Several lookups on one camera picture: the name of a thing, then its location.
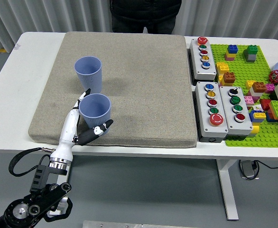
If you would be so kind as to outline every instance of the robotic arm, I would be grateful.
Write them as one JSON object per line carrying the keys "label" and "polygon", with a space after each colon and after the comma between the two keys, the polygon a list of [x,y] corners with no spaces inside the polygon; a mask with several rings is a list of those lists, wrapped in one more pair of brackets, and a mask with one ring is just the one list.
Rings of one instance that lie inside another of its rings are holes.
{"label": "robotic arm", "polygon": [[[73,204],[71,200],[67,199],[67,209],[65,214],[48,216],[49,211],[55,211],[62,198],[64,198],[72,189],[69,183],[46,184],[50,173],[58,175],[67,174],[67,166],[73,161],[72,147],[75,144],[85,145],[93,140],[99,138],[106,129],[110,127],[113,120],[108,120],[100,126],[89,129],[84,133],[77,135],[77,126],[80,119],[79,103],[87,95],[90,94],[90,89],[84,92],[72,110],[68,113],[59,139],[59,145],[56,149],[48,148],[34,148],[23,151],[17,154],[9,164],[9,172],[14,176],[23,176],[30,171],[36,169],[35,176],[30,188],[30,194],[23,199],[18,199],[9,204],[0,217],[0,228],[33,228],[42,218],[46,222],[52,222],[59,219],[65,219],[71,213]],[[27,172],[16,174],[13,169],[18,161],[25,155],[43,150],[50,152],[51,155],[44,155],[39,165],[33,167]],[[49,165],[42,165],[41,162],[45,157],[49,157]]]}

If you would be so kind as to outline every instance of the brown lego brick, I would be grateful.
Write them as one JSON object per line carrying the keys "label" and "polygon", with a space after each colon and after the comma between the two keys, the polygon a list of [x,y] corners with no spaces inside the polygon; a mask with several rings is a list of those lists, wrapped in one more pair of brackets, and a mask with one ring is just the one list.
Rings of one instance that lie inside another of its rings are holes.
{"label": "brown lego brick", "polygon": [[225,83],[234,83],[236,80],[235,74],[233,72],[226,72],[223,75],[223,80]]}
{"label": "brown lego brick", "polygon": [[255,93],[264,93],[267,90],[266,84],[263,82],[254,82],[252,88]]}

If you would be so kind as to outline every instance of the gray cushion pad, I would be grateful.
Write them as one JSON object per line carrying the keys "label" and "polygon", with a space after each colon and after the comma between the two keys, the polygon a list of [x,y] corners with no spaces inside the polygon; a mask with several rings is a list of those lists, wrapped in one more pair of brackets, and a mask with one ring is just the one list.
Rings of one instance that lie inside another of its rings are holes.
{"label": "gray cushion pad", "polygon": [[[34,141],[58,144],[65,117],[84,92],[74,71],[83,56],[102,61],[101,93],[112,102],[114,120],[89,145],[196,146],[185,38],[98,32],[66,33],[28,130]],[[85,129],[81,118],[78,133]]]}

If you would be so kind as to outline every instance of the white curtain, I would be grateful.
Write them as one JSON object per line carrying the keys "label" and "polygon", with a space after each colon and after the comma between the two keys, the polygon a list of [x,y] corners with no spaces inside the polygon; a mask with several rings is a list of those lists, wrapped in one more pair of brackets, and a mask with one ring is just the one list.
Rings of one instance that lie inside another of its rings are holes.
{"label": "white curtain", "polygon": [[[111,32],[109,0],[0,0],[0,48],[27,31]],[[278,39],[278,0],[183,0],[173,34]]]}

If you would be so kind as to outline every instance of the cup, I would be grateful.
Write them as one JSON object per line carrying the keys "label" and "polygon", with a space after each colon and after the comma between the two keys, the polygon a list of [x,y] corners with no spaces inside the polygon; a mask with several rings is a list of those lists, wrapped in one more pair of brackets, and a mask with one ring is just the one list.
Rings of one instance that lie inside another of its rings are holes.
{"label": "cup", "polygon": [[103,94],[89,94],[80,102],[79,111],[89,128],[93,128],[110,120],[111,101]]}
{"label": "cup", "polygon": [[102,63],[94,56],[85,56],[77,60],[74,69],[79,77],[84,91],[91,89],[91,94],[102,90]]}

